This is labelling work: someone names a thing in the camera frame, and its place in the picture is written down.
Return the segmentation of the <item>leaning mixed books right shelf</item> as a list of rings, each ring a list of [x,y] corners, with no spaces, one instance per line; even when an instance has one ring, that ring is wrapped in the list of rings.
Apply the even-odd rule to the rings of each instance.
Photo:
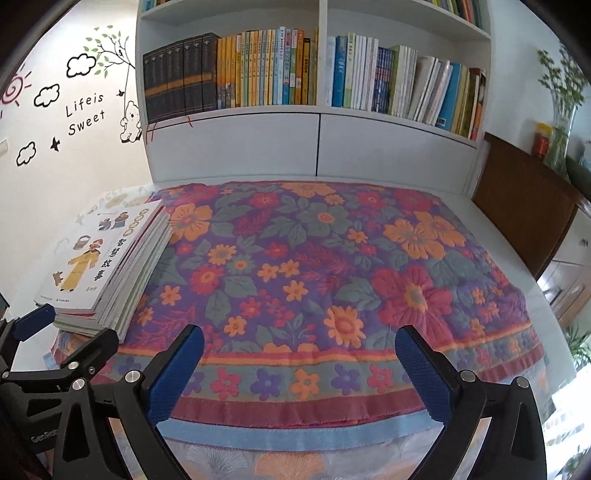
[[[325,57],[329,107],[363,110],[478,139],[487,72],[373,37],[329,36]]]

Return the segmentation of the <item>colourful floral quilt mat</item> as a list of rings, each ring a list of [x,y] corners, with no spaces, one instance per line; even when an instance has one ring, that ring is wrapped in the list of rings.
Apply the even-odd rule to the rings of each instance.
[[[188,324],[205,350],[162,429],[194,479],[405,479],[438,426],[394,352],[415,327],[460,370],[549,399],[520,289],[437,196],[320,181],[154,193],[172,237],[97,376]]]

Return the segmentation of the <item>row of yellow books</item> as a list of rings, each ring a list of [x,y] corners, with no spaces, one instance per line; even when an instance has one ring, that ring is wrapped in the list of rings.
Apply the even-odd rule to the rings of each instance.
[[[320,31],[247,30],[218,45],[218,108],[318,104]]]

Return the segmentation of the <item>glass vase with plant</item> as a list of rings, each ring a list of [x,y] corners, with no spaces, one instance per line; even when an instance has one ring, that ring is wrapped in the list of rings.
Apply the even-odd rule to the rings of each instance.
[[[589,81],[564,44],[560,45],[559,53],[560,60],[555,61],[548,51],[537,52],[544,68],[538,82],[550,92],[553,106],[552,130],[544,164],[565,178],[571,131],[577,110],[585,103],[584,90]]]

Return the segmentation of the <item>white bookshelf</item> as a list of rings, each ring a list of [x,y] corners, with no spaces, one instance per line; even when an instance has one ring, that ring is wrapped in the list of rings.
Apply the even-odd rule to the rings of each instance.
[[[485,130],[487,1],[143,1],[157,183],[301,177],[464,194]]]

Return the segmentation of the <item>stack of sorted books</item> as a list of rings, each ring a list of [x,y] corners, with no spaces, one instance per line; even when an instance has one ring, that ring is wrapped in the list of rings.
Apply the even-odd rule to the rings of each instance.
[[[116,332],[119,340],[125,338],[133,311],[139,302],[142,291],[171,238],[170,215],[162,202],[161,205],[165,213],[157,221],[155,231],[149,235],[149,241],[144,243],[139,252],[133,255],[131,261],[126,264],[127,268],[123,271],[123,274],[109,285],[107,291],[100,298],[96,312],[91,315],[73,315],[59,313],[55,310],[54,325],[56,328],[85,336],[93,336],[104,328],[110,328]],[[72,244],[70,236],[77,227],[85,223],[93,213],[86,216],[79,225],[71,230],[67,237],[66,246],[59,250],[54,261],[60,253]]]

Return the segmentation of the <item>row of black books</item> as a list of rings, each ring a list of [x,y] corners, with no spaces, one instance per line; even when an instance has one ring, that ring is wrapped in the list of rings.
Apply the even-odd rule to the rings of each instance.
[[[208,32],[142,56],[148,124],[218,108],[219,42]]]

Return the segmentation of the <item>red yellow container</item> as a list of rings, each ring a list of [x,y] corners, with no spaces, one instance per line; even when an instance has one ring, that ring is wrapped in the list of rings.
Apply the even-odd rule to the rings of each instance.
[[[544,160],[550,146],[552,127],[542,123],[536,123],[536,131],[532,146],[532,155],[540,160]]]

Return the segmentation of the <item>brown wooden cabinet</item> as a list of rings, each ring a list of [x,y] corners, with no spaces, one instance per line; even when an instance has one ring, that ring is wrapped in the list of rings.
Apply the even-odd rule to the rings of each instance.
[[[473,202],[538,282],[563,328],[590,304],[590,201],[538,158],[491,134]]]

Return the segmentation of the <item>white book yellow robed man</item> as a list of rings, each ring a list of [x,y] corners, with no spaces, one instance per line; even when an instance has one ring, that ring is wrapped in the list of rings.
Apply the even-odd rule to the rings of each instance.
[[[70,236],[34,301],[59,313],[91,315],[109,285],[149,241],[164,214],[160,201],[93,213]]]

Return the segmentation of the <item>white wall switch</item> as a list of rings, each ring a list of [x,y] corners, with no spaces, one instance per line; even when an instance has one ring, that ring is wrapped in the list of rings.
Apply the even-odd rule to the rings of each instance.
[[[0,142],[0,157],[6,155],[9,151],[9,143],[7,139]]]

